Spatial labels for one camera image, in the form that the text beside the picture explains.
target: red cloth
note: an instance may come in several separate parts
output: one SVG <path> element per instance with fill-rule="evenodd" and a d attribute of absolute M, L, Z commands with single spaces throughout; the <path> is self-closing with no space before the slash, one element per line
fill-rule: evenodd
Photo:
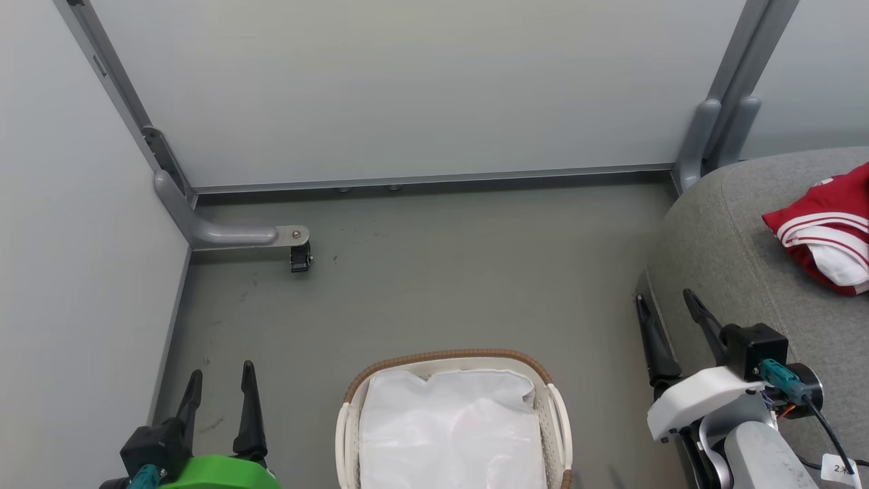
<path fill-rule="evenodd" d="M 869 290 L 869 163 L 818 182 L 763 220 L 820 283 L 846 295 Z"/>

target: white plastic bag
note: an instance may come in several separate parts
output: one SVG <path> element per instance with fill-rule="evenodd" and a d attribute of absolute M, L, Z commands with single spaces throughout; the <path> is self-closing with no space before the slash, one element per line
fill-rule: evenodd
<path fill-rule="evenodd" d="M 362 489 L 546 489 L 534 385 L 509 371 L 371 378 Z"/>

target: black cable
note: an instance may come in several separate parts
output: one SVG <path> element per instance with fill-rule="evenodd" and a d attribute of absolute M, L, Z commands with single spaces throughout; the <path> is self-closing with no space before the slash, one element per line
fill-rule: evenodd
<path fill-rule="evenodd" d="M 842 448 L 842 444 L 839 442 L 839 439 L 836 437 L 836 433 L 833 432 L 833 429 L 830 427 L 830 424 L 826 422 L 826 418 L 824 415 L 820 413 L 818 407 L 812 402 L 812 398 L 809 397 L 808 394 L 803 394 L 803 401 L 809 405 L 809 409 L 812 410 L 812 414 L 815 415 L 815 418 L 818 419 L 820 425 L 824 427 L 824 431 L 827 436 L 830 437 L 830 441 L 832 441 L 833 446 L 836 447 L 836 452 L 839 453 L 839 456 L 842 458 L 842 463 L 845 464 L 845 469 L 848 471 L 849 475 L 854 475 L 854 468 L 851 467 L 851 460 L 845 455 L 845 449 Z"/>
<path fill-rule="evenodd" d="M 810 469 L 814 469 L 814 470 L 816 470 L 816 471 L 819 471 L 819 470 L 820 470 L 820 464 L 813 464 L 812 462 L 810 462 L 810 461 L 808 461 L 808 460 L 806 460 L 806 459 L 803 459 L 803 456 L 802 456 L 802 455 L 797 455 L 797 459 L 799 459 L 799 461 L 802 462 L 802 464 L 803 464 L 804 466 L 806 466 L 806 467 L 808 467 L 808 468 L 810 468 Z"/>

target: white wall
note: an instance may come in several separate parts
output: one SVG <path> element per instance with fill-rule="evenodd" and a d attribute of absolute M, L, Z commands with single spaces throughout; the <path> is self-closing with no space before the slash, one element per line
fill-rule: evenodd
<path fill-rule="evenodd" d="M 869 2 L 802 0 L 754 90 L 743 158 L 869 144 Z"/>
<path fill-rule="evenodd" d="M 201 188 L 673 162 L 744 3 L 93 4 Z"/>
<path fill-rule="evenodd" d="M 188 246 L 50 0 L 0 16 L 0 487 L 98 487 L 149 411 Z"/>

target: gray floor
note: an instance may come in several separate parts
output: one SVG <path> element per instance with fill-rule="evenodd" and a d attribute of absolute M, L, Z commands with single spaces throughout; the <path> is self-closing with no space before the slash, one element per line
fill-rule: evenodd
<path fill-rule="evenodd" d="M 217 222 L 307 225 L 315 266 L 291 276 L 264 259 L 191 265 L 159 419 L 201 368 L 195 452 L 230 453 L 242 362 L 253 360 L 269 466 L 286 488 L 337 487 L 335 418 L 364 367 L 415 352 L 512 348 L 540 360 L 561 389 L 574 487 L 684 487 L 673 448 L 646 428 L 651 390 L 631 305 L 672 202 L 668 185 L 544 187 L 357 189 L 200 207 Z"/>

